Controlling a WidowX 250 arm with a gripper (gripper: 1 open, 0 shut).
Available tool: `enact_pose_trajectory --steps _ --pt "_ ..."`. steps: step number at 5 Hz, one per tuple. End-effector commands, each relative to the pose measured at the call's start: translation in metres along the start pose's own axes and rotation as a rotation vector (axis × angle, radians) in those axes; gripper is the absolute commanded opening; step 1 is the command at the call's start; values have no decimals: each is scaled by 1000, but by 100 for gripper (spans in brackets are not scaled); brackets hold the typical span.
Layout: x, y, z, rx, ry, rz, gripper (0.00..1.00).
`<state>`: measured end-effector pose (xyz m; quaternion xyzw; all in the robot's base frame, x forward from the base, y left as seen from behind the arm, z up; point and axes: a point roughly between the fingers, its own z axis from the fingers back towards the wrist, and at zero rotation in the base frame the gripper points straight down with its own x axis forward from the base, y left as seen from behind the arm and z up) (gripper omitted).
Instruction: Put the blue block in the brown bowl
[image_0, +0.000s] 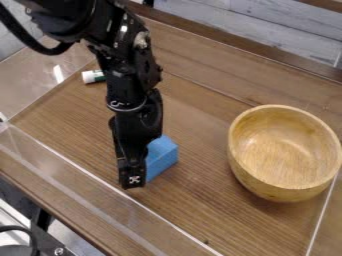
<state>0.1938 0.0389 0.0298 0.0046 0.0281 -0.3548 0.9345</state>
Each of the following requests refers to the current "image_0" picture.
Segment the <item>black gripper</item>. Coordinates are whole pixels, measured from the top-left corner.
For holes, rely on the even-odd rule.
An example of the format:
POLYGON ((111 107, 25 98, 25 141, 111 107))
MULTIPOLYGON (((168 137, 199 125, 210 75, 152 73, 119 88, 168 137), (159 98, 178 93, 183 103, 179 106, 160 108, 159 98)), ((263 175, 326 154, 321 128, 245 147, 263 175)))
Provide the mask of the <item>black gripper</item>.
POLYGON ((139 109, 118 112, 108 126, 118 159, 119 184, 123 189, 143 187, 148 144, 162 136, 163 131, 163 100, 159 90, 151 91, 139 109))

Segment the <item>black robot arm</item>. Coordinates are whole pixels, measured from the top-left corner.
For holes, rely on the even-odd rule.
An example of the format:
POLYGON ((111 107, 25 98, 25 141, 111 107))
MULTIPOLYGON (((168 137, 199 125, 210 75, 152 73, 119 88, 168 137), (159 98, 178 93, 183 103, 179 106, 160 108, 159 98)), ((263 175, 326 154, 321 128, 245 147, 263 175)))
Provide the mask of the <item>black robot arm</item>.
POLYGON ((4 4, 0 22, 15 37, 43 55, 59 55, 87 43, 106 76, 106 105, 114 112, 112 131, 119 184, 124 189, 147 182, 148 144, 163 133, 163 100, 156 88, 163 68, 152 53, 144 21, 126 0, 15 0, 43 33, 57 41, 45 47, 29 34, 4 4))

